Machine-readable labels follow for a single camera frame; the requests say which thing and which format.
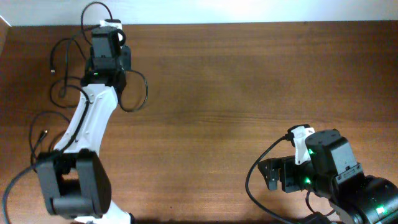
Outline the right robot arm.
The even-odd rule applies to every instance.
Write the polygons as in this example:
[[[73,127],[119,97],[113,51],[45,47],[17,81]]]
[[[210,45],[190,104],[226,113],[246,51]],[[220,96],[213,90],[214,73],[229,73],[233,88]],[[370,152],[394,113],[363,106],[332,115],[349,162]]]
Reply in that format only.
[[[267,188],[286,193],[307,191],[326,198],[343,223],[397,223],[397,186],[382,177],[365,175],[349,141],[337,129],[315,131],[308,124],[290,128],[282,140],[293,156],[266,159],[254,167]]]

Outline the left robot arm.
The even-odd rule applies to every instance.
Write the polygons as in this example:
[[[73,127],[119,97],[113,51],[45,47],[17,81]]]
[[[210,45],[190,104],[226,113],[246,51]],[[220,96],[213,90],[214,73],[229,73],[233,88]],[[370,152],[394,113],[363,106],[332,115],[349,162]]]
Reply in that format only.
[[[126,36],[113,26],[92,31],[90,57],[78,90],[80,101],[52,152],[41,152],[36,168],[50,215],[82,223],[134,223],[112,200],[100,145],[126,86],[122,46]]]

